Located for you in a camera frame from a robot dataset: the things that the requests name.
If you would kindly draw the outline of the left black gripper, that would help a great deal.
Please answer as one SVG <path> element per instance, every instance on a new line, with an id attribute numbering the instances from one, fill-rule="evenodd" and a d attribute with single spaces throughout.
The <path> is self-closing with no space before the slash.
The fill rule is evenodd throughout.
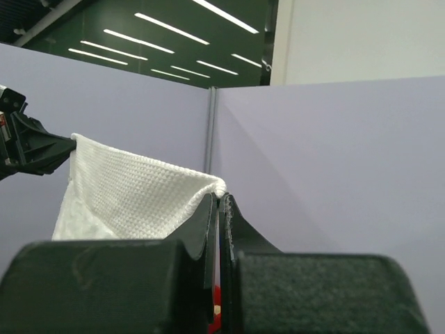
<path id="1" fill-rule="evenodd" d="M 1 85 L 1 180 L 15 173 L 50 175 L 76 150 L 76 141 L 48 132 L 23 114 L 24 95 Z"/>

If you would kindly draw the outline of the white towel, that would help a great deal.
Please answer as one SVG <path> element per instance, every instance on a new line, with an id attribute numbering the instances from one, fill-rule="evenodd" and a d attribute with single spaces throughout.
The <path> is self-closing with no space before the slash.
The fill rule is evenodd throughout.
<path id="1" fill-rule="evenodd" d="M 67 188 L 52 234 L 58 240 L 164 239 L 203 197 L 227 191 L 219 177 L 73 134 Z"/>

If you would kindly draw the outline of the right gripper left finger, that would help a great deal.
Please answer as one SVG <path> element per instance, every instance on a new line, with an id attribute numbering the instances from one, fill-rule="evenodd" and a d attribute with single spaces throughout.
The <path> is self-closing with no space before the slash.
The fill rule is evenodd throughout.
<path id="1" fill-rule="evenodd" d="M 24 246 L 1 279 L 2 333 L 206 333 L 218 200 L 165 239 Z"/>

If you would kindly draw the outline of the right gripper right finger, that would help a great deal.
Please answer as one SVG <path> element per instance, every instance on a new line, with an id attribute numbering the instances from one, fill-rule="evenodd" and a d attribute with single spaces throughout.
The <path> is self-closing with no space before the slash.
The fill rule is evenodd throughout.
<path id="1" fill-rule="evenodd" d="M 429 333 L 405 271 L 390 257 L 286 253 L 220 201 L 223 333 Z"/>

